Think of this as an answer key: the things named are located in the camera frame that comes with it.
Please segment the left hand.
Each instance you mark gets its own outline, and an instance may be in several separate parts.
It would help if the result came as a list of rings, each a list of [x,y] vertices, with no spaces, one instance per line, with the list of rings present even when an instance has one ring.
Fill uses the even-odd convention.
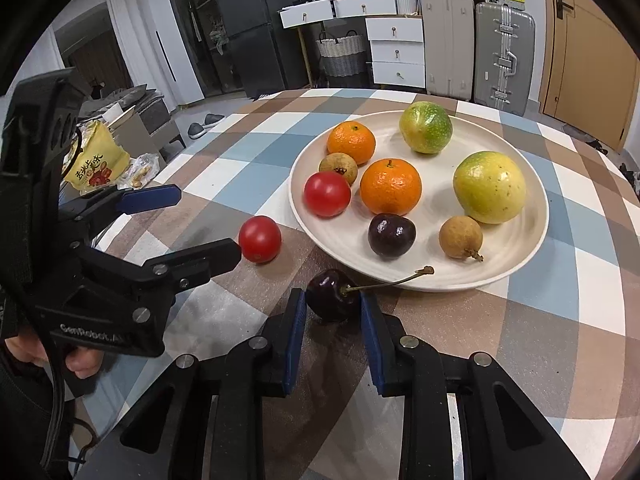
[[[17,361],[36,364],[40,367],[51,361],[51,353],[46,351],[39,337],[29,330],[23,330],[19,335],[6,339],[4,343]],[[99,373],[104,352],[77,347],[66,356],[60,351],[60,358],[64,361],[66,370],[79,379],[87,379]]]

